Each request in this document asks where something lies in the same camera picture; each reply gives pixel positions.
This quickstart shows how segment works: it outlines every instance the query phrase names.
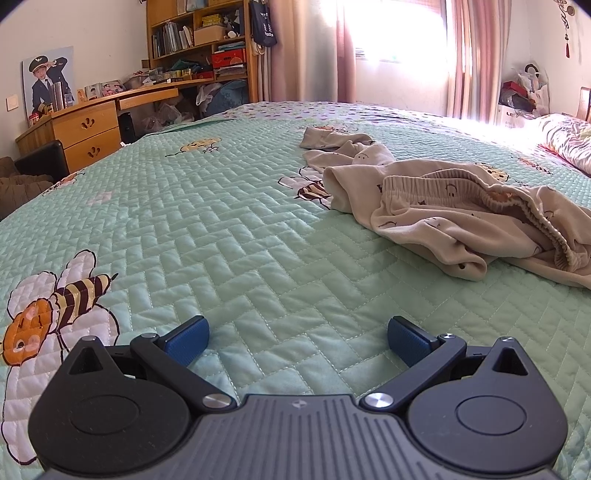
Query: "cardboard box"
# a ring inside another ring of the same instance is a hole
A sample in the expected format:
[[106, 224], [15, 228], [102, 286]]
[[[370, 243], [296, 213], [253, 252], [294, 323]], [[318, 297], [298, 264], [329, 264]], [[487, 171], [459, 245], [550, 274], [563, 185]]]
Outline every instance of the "cardboard box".
[[199, 72], [193, 73], [193, 80], [204, 80], [204, 79], [212, 79], [213, 72]]
[[211, 43], [214, 41], [223, 40], [226, 34], [226, 28], [219, 25], [212, 25], [211, 27], [198, 28], [195, 30], [195, 46]]
[[229, 67], [246, 63], [246, 49], [236, 48], [234, 50], [220, 51], [212, 55], [212, 65], [215, 69]]
[[535, 116], [531, 113], [522, 112], [510, 106], [498, 105], [495, 123], [501, 127], [523, 128], [529, 120], [534, 118]]

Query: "orange cartoon face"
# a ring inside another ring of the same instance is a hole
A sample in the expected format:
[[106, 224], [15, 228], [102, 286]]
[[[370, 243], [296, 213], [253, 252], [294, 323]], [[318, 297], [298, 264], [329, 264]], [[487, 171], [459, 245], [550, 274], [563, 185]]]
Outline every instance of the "orange cartoon face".
[[21, 365], [39, 353], [51, 326], [51, 305], [37, 299], [18, 313], [8, 326], [2, 344], [2, 356], [8, 365]]

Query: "floral pillow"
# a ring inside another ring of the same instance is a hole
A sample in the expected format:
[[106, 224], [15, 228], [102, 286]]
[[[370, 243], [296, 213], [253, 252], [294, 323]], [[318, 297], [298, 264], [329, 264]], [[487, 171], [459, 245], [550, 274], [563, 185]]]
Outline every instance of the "floral pillow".
[[552, 113], [538, 118], [535, 126], [540, 143], [579, 170], [591, 175], [591, 124], [567, 115]]

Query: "folded clothes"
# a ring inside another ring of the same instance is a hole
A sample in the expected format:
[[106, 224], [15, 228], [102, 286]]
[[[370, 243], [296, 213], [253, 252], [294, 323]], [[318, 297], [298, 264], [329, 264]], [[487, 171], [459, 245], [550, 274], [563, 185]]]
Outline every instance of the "folded clothes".
[[472, 163], [397, 161], [369, 136], [309, 127], [304, 153], [331, 208], [445, 273], [481, 280], [503, 258], [565, 285], [591, 288], [591, 210], [551, 187], [501, 183]]

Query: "pink curtain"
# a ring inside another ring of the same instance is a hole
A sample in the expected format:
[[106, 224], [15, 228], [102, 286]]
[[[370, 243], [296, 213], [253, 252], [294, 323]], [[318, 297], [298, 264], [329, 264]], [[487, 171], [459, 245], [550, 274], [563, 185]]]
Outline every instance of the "pink curtain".
[[354, 102], [349, 0], [268, 1], [278, 40], [271, 49], [273, 101]]
[[447, 116], [494, 123], [511, 0], [446, 0], [450, 80]]

